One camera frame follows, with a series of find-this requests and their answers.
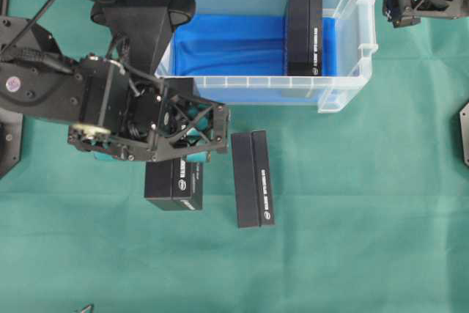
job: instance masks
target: black cable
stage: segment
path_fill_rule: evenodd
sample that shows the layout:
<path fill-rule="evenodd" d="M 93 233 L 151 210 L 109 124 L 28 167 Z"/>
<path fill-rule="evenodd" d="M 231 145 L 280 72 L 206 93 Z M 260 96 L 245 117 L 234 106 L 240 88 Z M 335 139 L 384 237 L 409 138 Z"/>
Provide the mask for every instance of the black cable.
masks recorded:
<path fill-rule="evenodd" d="M 44 5 L 39 9 L 39 11 L 36 13 L 36 15 L 28 22 L 24 28 L 19 31 L 19 33 L 0 51 L 0 56 L 5 53 L 9 48 L 11 48 L 13 45 L 15 45 L 35 24 L 38 22 L 38 20 L 45 14 L 45 12 L 51 7 L 51 5 L 55 2 L 56 0 L 47 0 Z M 97 1 L 103 4 L 111 3 L 114 0 L 90 0 L 90 1 Z"/>
<path fill-rule="evenodd" d="M 162 86 L 164 85 L 164 80 L 162 78 L 155 77 L 153 75 L 150 75 L 149 73 L 144 73 L 143 71 L 140 71 L 139 69 L 130 66 L 127 62 L 122 62 L 122 65 L 124 65 L 124 67 L 134 75 L 146 78 L 147 80 L 158 84 L 160 88 L 162 88 Z"/>
<path fill-rule="evenodd" d="M 111 56 L 112 56 L 112 52 L 114 51 L 114 49 L 116 49 L 117 46 L 118 46 L 122 41 L 125 41 L 125 40 L 128 40 L 128 37 L 125 36 L 125 35 L 123 35 L 123 34 L 117 34 L 117 35 L 113 36 L 111 43 L 109 43 L 109 48 L 108 48 L 108 52 L 106 53 L 106 58 L 107 58 L 107 59 L 110 59 Z"/>

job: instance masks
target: green tablecloth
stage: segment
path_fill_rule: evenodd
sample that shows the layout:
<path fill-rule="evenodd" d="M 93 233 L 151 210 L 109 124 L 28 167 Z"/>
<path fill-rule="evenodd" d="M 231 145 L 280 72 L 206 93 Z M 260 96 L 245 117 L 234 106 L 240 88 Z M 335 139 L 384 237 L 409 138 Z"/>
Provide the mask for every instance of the green tablecloth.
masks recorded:
<path fill-rule="evenodd" d="M 273 228 L 236 227 L 229 157 L 206 167 L 203 212 L 163 213 L 143 164 L 104 166 L 26 119 L 0 182 L 0 311 L 467 312 L 469 20 L 395 30 L 380 6 L 373 78 L 343 112 L 232 109 L 233 131 L 268 131 Z M 103 53 L 89 9 L 58 0 L 40 23 L 66 54 Z"/>

